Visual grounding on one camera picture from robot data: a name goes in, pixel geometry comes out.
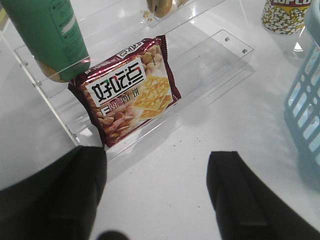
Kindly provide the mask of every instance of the snack package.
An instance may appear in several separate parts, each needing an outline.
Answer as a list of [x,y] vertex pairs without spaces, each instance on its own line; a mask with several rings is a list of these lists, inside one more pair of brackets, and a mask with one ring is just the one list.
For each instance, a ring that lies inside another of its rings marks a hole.
[[146,22],[161,21],[192,0],[141,0],[142,18]]
[[159,118],[181,95],[168,65],[164,35],[145,38],[69,82],[103,144],[118,143]]

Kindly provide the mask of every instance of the white countertop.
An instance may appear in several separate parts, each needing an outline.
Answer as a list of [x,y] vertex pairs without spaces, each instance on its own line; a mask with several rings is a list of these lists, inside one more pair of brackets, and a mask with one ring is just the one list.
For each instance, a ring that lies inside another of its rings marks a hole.
[[[172,121],[156,129],[147,136],[152,149],[138,143],[143,150],[108,164],[91,240],[108,230],[131,240],[220,239],[206,186],[211,151],[238,151],[262,181],[320,230],[320,182],[298,162],[284,120],[285,97],[302,63],[293,53],[298,35],[262,27],[264,0],[242,3],[254,47],[248,70],[253,73],[194,101],[180,113],[182,124],[174,131]],[[210,18],[210,11],[200,17]],[[0,188],[5,188],[74,144],[3,41],[0,62]]]

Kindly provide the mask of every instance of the blue plastic basket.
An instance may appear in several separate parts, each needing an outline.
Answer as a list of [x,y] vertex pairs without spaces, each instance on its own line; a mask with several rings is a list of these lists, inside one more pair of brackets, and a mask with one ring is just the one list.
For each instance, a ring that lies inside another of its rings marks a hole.
[[285,100],[284,117],[304,160],[320,173],[320,0],[313,0],[304,18],[313,39]]

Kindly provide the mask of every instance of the printed cracker image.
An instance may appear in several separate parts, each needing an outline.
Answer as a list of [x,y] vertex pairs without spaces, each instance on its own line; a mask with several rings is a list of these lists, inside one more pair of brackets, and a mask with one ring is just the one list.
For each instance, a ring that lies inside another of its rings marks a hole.
[[142,94],[132,104],[134,108],[157,111],[170,88],[167,77],[147,76],[141,89]]
[[173,101],[172,96],[166,95],[161,103],[160,108],[157,111],[143,110],[142,114],[139,117],[139,120],[147,120],[147,119],[153,119],[155,117],[158,117],[168,107],[168,105],[172,101]]

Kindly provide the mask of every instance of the transparent plastic display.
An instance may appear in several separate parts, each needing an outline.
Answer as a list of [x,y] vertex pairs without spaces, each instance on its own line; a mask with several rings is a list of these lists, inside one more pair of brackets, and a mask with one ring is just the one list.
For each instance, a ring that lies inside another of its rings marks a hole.
[[[71,2],[91,67],[144,38],[165,34],[169,65],[182,95],[182,99],[167,109],[161,118],[150,121],[113,147],[106,147],[109,161],[147,135],[156,134],[153,133],[155,129],[178,116],[196,99],[231,81],[234,75],[241,76],[253,52],[253,48],[244,42],[248,37],[245,15],[242,14],[241,24],[238,18],[232,19],[235,8],[242,12],[240,0],[191,0],[152,26],[142,19],[140,0],[95,0],[90,3],[86,17],[84,8],[79,5],[88,2]],[[211,21],[204,25],[202,17],[207,12]],[[96,127],[91,124],[85,108],[67,89],[68,84],[53,82],[44,76],[12,23],[2,34],[72,141],[76,145],[101,146]]]

